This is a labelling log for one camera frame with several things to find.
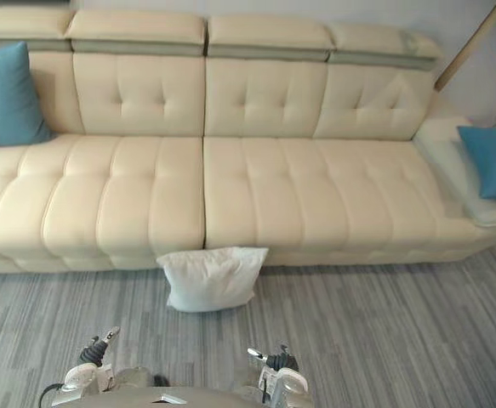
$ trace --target white wall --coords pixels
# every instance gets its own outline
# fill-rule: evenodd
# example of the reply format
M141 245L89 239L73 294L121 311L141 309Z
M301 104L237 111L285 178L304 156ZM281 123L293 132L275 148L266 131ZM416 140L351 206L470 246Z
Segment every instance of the white wall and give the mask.
M475 124L496 122L496 25L442 93Z
M300 14L318 20L377 22L414 29L435 39L442 71L496 0L72 0L75 7L166 9L199 14ZM446 88L466 116L487 122L496 114L496 30Z

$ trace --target floor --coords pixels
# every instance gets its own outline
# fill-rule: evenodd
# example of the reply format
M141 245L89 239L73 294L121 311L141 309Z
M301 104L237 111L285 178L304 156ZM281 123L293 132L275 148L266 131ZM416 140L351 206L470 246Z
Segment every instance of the floor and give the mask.
M34 407L94 335L117 368L228 389L287 343L316 407L496 407L496 247L445 264L267 268L249 306L167 309L160 271L0 275L0 408Z

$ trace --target wooden pole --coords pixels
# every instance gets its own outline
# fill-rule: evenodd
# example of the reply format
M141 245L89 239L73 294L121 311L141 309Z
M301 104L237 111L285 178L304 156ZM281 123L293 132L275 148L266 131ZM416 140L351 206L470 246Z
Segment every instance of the wooden pole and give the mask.
M470 57L476 48L476 45L484 38L487 32L493 27L496 22L496 4L493 6L492 11L486 16L484 21L476 29L469 41L463 46L461 51L455 56L452 62L446 67L446 70L439 76L435 82L435 89L440 91L443 89L448 81L452 79L457 70L462 64Z

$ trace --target headrest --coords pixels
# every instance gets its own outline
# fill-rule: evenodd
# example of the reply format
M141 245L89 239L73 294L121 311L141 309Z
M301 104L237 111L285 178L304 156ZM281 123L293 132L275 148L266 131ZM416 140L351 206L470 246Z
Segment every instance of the headrest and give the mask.
M202 55L204 20L188 13L82 9L66 37L77 52Z
M65 39L73 10L50 7L0 7L0 46L26 41L34 50L71 50Z
M393 65L430 71L442 57L433 40L386 25L333 23L329 63Z
M208 57L325 61L333 48L322 24L300 17L210 17L208 36Z

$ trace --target throw pillow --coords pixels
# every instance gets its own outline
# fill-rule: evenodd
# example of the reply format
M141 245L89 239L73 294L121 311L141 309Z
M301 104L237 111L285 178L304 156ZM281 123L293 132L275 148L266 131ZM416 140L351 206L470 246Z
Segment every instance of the throw pillow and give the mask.
M174 252L157 259L170 283L168 305L182 312L209 312L246 304L267 248L220 248Z
M48 140L25 42L0 48L0 146Z
M496 200L496 127L458 130L480 177L480 197Z

